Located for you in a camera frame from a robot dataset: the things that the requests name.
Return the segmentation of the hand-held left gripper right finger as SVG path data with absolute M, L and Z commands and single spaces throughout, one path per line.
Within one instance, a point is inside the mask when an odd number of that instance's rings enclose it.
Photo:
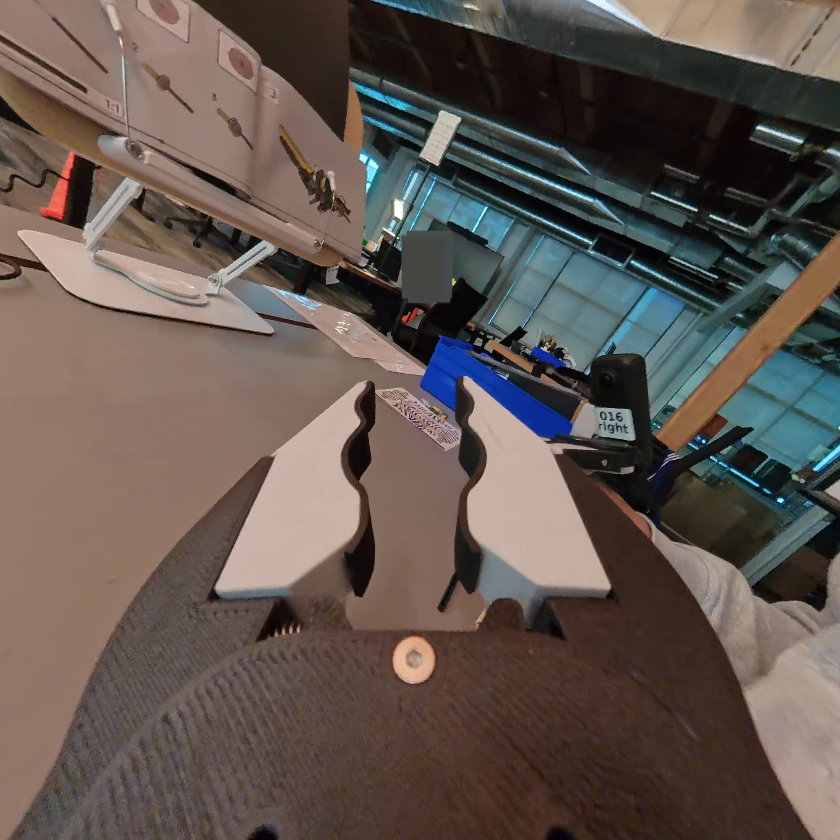
M 612 585 L 549 445 L 473 379 L 455 396 L 458 583 L 487 605 L 517 602 L 528 621 L 552 597 L 605 599 Z

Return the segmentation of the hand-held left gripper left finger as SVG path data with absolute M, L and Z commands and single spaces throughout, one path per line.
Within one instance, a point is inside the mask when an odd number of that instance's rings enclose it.
M 375 386 L 362 381 L 282 445 L 215 584 L 221 600 L 280 597 L 299 606 L 362 597 L 375 567 L 371 505 Z

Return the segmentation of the person's right hand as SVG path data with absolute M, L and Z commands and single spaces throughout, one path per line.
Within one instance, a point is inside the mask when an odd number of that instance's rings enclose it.
M 625 511 L 628 517 L 642 517 L 648 514 L 649 491 L 631 476 L 594 473 L 593 480 L 602 491 Z

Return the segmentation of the blue bin with square tag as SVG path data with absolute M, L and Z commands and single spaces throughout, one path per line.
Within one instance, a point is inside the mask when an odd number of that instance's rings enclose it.
M 543 438 L 572 434 L 573 418 L 582 400 L 580 394 L 492 360 L 485 353 L 475 352 L 471 344 L 438 339 L 421 388 L 454 409 L 456 383 L 462 377 L 477 383 L 535 434 Z

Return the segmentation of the zebra striped sticker sheet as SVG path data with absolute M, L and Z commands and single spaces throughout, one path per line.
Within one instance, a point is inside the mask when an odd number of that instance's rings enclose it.
M 407 389 L 390 387 L 376 390 L 374 393 L 381 402 L 444 451 L 459 447 L 460 428 L 450 423 L 448 419 L 440 421 L 424 407 L 421 398 L 416 397 Z

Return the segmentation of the large black monitor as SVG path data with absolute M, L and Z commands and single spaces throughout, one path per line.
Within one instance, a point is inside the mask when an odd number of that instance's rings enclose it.
M 428 230 L 446 229 L 453 235 L 453 280 L 463 280 L 488 298 L 503 260 L 502 254 L 490 248 L 486 239 L 455 223 L 433 219 L 428 226 Z

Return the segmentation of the white printed paper sheet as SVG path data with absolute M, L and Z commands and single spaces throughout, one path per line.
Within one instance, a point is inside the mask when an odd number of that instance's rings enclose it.
M 269 291 L 355 359 L 372 361 L 394 373 L 424 375 L 423 365 L 350 311 L 287 290 L 269 287 Z

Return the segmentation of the black office chair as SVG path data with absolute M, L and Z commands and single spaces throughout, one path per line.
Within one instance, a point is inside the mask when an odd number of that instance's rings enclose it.
M 215 219 L 213 216 L 188 207 L 186 215 L 168 216 L 163 219 L 163 226 L 173 230 L 174 226 L 181 225 L 192 235 L 192 246 L 201 249 L 214 229 Z

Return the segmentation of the hanging paper sign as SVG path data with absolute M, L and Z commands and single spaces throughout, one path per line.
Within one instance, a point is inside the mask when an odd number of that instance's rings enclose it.
M 458 115 L 440 110 L 418 156 L 419 160 L 430 166 L 440 166 L 460 124 Z

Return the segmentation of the orange traffic cone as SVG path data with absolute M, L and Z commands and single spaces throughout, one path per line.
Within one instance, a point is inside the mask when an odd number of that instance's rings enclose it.
M 96 171 L 94 163 L 70 152 L 48 205 L 39 209 L 41 216 L 74 228 L 84 228 Z

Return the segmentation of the wooden post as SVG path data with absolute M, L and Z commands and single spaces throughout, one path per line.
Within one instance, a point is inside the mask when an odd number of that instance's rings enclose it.
M 838 288 L 839 236 L 784 290 L 657 433 L 678 452 Z

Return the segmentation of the metal air duct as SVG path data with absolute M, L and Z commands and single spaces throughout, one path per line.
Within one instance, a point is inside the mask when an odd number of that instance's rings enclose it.
M 451 101 L 423 93 L 399 82 L 352 67 L 350 78 L 361 96 L 375 100 L 390 109 L 424 119 L 436 120 L 441 111 L 460 119 L 460 130 L 474 140 L 518 153 L 529 153 L 541 160 L 552 161 L 574 172 L 592 175 L 592 168 L 567 145 L 545 140 L 537 135 L 515 128 L 498 119 L 462 108 Z

